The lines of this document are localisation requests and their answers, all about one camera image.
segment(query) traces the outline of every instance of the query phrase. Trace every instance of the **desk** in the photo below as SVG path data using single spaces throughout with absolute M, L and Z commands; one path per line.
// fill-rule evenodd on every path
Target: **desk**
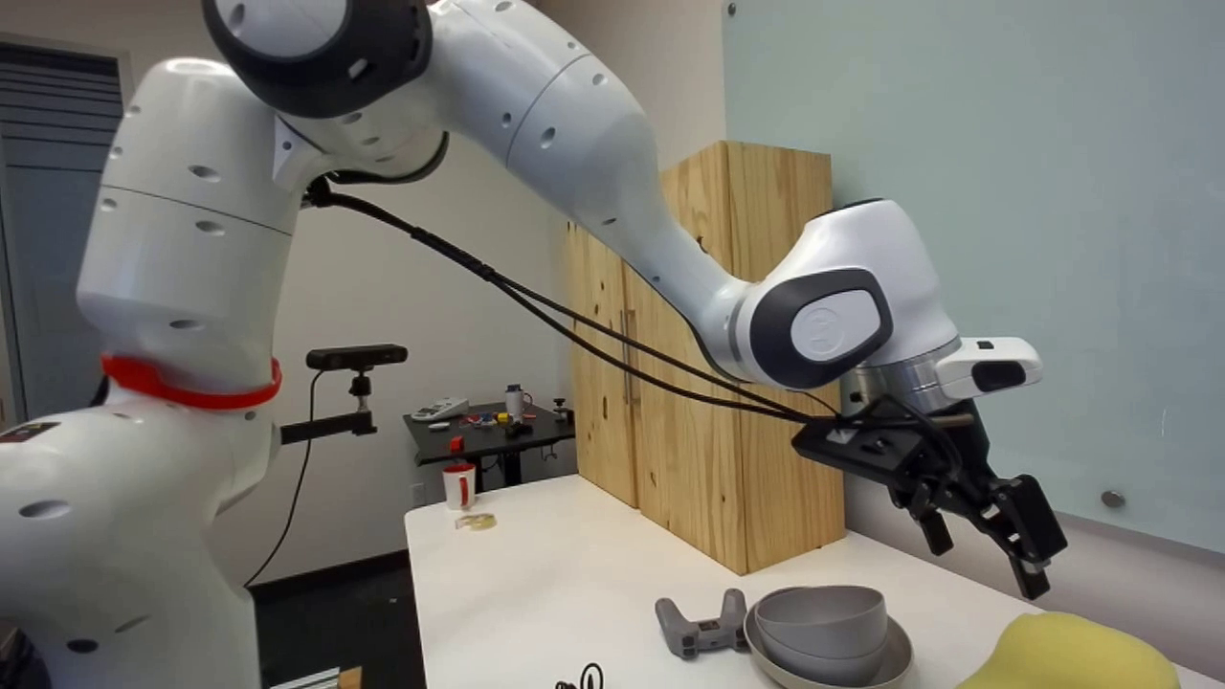
M 460 533 L 443 505 L 405 514 L 424 672 L 433 689 L 539 689 L 602 662 L 610 689 L 765 689 L 745 653 L 682 662 L 656 623 L 656 597 L 716 617 L 722 588 L 754 606 L 782 584 L 863 583 L 914 644 L 906 689 L 955 689 L 1033 606 L 893 551 L 867 534 L 730 575 L 587 478 L 489 489 L 489 533 Z M 1223 689 L 1182 671 L 1182 689 Z
M 489 424 L 486 418 L 498 418 L 507 405 L 503 403 L 486 403 L 486 405 L 468 405 L 465 418 L 457 418 L 447 429 L 430 429 L 424 422 L 405 418 L 409 435 L 416 445 L 416 461 L 447 461 L 453 454 L 453 435 L 465 435 L 465 454 L 481 461 L 481 459 L 498 459 L 507 487 L 517 487 L 525 478 L 525 461 L 522 454 L 527 449 L 549 449 L 558 440 L 573 435 L 573 424 L 558 424 L 557 412 L 539 410 L 539 405 L 525 405 L 527 424 L 525 429 L 503 429 Z

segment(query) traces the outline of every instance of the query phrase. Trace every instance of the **yellow object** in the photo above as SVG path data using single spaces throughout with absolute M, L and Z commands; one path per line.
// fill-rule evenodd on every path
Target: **yellow object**
M 1177 689 L 1177 664 L 1150 644 L 1067 612 L 1007 623 L 962 689 Z

